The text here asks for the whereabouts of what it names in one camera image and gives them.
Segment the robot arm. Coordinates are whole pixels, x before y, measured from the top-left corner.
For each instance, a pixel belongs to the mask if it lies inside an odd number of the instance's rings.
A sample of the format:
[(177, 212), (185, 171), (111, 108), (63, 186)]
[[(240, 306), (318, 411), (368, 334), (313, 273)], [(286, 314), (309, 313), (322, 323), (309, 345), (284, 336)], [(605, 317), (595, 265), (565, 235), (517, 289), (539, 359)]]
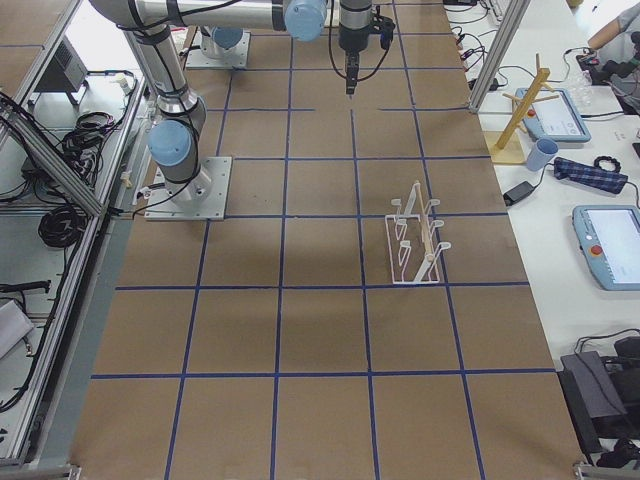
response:
[(136, 42), (139, 62), (165, 118), (195, 121), (204, 106), (183, 74), (171, 26), (285, 31), (301, 41), (319, 36), (334, 13), (325, 1), (94, 1), (92, 6)]

